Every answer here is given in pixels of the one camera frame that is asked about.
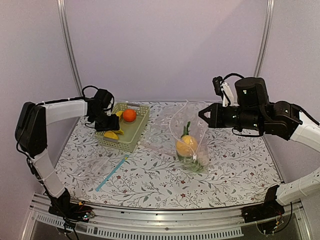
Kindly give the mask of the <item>yellow toy banana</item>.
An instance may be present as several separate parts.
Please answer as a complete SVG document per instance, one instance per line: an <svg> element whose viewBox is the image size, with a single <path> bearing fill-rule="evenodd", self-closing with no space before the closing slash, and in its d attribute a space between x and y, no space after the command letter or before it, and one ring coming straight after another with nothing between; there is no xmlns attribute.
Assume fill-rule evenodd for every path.
<svg viewBox="0 0 320 240"><path fill-rule="evenodd" d="M109 130L115 134L124 135L124 131L121 129L120 122L123 119L123 110L119 110L116 113L112 113L108 116Z"/></svg>

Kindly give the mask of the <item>clear pink-zipper zip bag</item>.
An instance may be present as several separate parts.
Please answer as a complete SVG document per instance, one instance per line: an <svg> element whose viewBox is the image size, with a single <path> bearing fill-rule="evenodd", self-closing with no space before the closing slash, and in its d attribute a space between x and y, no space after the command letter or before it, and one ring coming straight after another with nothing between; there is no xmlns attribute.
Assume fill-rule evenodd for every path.
<svg viewBox="0 0 320 240"><path fill-rule="evenodd" d="M206 171L210 163L206 141L208 126L198 113L207 106L204 101L164 104L148 124L141 144L177 157L192 172Z"/></svg>

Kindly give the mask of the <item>green toy grapes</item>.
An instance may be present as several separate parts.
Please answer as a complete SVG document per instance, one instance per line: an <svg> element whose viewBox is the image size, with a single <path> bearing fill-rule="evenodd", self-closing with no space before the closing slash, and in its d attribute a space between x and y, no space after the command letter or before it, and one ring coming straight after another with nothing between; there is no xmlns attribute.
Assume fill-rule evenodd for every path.
<svg viewBox="0 0 320 240"><path fill-rule="evenodd" d="M203 172L208 166L208 162L200 158L194 159L193 157L182 157L179 161L184 167L195 173Z"/></svg>

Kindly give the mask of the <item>yellow toy lemon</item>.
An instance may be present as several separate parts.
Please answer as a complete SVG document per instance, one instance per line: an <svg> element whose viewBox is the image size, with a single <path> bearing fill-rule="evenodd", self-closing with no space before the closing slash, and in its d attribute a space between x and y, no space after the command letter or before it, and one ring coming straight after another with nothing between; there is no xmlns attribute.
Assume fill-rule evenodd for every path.
<svg viewBox="0 0 320 240"><path fill-rule="evenodd" d="M108 138L108 139L113 139L113 140L118 140L119 137L118 135L113 132L113 131L106 131L103 135L104 138Z"/></svg>

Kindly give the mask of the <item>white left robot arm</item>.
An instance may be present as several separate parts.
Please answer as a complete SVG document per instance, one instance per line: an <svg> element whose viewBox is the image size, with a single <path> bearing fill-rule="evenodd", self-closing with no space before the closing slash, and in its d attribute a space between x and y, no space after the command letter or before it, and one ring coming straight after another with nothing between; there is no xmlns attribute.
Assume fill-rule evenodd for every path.
<svg viewBox="0 0 320 240"><path fill-rule="evenodd" d="M23 104L14 133L16 147L26 155L30 169L48 196L58 199L66 189L49 157L47 127L63 120L87 117L96 131L119 130L119 117L110 113L114 104L114 96L101 88L91 98L79 96Z"/></svg>

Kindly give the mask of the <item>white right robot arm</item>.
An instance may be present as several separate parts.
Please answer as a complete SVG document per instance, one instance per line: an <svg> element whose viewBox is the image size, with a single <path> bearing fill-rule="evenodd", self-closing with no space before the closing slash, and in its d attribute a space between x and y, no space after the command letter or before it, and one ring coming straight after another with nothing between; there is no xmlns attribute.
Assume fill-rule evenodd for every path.
<svg viewBox="0 0 320 240"><path fill-rule="evenodd" d="M238 76L235 92L227 83L227 77L212 79L215 94L221 97L221 103L213 103L199 111L198 116L209 128L230 128L240 135L243 130L263 135L277 136L287 142L302 144L311 152L320 151L320 123L301 106L287 101L271 102L265 80L260 77ZM264 203L258 213L269 218L278 210L278 204L290 202L318 194L320 191L320 165L308 160L311 153L285 149L295 167L302 172L295 180L270 187L264 195Z"/></svg>

